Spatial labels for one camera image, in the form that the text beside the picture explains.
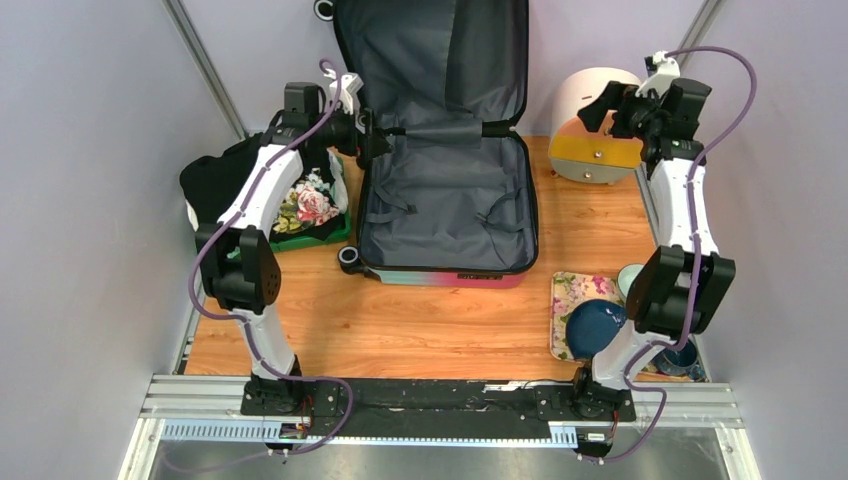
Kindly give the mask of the round pastel drawer cabinet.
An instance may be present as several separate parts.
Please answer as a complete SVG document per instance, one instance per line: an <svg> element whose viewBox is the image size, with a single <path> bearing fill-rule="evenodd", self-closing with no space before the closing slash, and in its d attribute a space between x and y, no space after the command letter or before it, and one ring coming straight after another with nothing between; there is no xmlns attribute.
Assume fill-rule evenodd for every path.
<svg viewBox="0 0 848 480"><path fill-rule="evenodd" d="M594 101L610 81L639 84L626 70L591 67L567 77L553 97L547 155L559 176L577 182L614 184L641 163L642 144L637 139L616 139L606 133L612 126L608 113L597 132L589 132L578 111Z"/></svg>

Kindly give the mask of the white cloth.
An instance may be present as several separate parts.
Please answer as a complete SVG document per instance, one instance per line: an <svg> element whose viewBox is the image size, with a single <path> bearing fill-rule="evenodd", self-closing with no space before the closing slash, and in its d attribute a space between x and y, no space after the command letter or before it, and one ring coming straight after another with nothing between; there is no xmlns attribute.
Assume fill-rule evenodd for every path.
<svg viewBox="0 0 848 480"><path fill-rule="evenodd" d="M187 213L187 218L188 218L189 224L191 225L192 229L194 231L196 231L199 227L199 222L198 222L196 212L195 212L194 208L188 202L186 202L185 205L186 205L186 213Z"/></svg>

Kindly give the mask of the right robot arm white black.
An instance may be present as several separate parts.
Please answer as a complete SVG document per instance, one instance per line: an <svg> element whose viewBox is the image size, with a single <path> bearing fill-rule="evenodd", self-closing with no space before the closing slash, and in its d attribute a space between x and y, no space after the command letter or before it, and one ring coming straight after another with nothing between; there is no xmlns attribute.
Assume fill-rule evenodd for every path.
<svg viewBox="0 0 848 480"><path fill-rule="evenodd" d="M703 332L735 277L707 231L703 199L706 147L694 136L709 86L678 78L659 93L611 81L578 117L598 132L638 139L657 201L659 244L627 294L628 319L608 346L578 369L569 405L581 419L615 418L630 400L630 373L657 352Z"/></svg>

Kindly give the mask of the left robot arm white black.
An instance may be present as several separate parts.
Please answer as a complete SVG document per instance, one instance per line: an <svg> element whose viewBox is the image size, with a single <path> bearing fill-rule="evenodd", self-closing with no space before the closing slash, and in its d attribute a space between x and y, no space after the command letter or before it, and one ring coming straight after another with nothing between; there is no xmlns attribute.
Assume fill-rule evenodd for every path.
<svg viewBox="0 0 848 480"><path fill-rule="evenodd" d="M341 75L330 84L330 103L324 106L318 85L287 84L284 108L261 135L241 191L216 223L200 224L195 234L198 256L191 276L201 280L206 295L222 308L218 319L239 324L252 361L246 392L255 399L266 397L283 415L302 408L310 380L300 375L277 317L282 274L269 235L308 154L335 149L366 167L389 152L373 111L354 105L362 85L356 74Z"/></svg>

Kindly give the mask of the light green saucer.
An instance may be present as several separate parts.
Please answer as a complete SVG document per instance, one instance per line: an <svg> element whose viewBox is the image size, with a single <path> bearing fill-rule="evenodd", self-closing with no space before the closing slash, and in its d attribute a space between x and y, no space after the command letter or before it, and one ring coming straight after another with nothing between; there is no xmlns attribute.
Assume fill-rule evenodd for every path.
<svg viewBox="0 0 848 480"><path fill-rule="evenodd" d="M642 271L644 265L641 263L633 263L624 266L617 274L616 287L619 296L626 300L628 293L634 281Z"/></svg>

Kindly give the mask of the floral pattern tray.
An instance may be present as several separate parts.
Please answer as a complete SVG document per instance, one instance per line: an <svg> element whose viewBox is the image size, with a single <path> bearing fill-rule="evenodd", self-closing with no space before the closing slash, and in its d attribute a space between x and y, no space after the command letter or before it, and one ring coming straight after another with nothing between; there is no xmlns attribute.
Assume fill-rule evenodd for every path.
<svg viewBox="0 0 848 480"><path fill-rule="evenodd" d="M557 272L551 281L549 351L554 358L563 361L575 359L566 345L565 327L571 312L581 303L591 299L603 299L625 308L617 291L616 280L610 277Z"/></svg>

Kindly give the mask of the dark blue plate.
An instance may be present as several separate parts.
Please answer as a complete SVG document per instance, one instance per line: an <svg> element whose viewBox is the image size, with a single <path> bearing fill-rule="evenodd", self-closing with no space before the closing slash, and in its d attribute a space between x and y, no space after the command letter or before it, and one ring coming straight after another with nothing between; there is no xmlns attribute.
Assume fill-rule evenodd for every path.
<svg viewBox="0 0 848 480"><path fill-rule="evenodd" d="M587 300L571 312L566 322L566 345L575 359L589 359L612 342L626 321L623 306L603 299Z"/></svg>

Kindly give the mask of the dark blue cup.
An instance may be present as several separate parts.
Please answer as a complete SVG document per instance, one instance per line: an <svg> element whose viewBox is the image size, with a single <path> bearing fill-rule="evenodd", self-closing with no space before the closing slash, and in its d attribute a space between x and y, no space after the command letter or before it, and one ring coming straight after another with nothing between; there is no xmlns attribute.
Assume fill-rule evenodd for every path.
<svg viewBox="0 0 848 480"><path fill-rule="evenodd" d="M706 380L706 374L700 364L699 352L693 341L688 341L680 351L663 350L653 362L662 374L685 377L695 382Z"/></svg>

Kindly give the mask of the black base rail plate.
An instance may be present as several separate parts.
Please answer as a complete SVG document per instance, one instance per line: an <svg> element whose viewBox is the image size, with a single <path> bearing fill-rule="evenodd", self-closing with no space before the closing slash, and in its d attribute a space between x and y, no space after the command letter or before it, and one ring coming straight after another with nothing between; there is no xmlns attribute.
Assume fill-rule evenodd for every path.
<svg viewBox="0 0 848 480"><path fill-rule="evenodd" d="M287 429L338 439L537 440L553 422L612 426L636 419L629 393L603 398L551 379L333 382L251 377L239 412L281 417Z"/></svg>

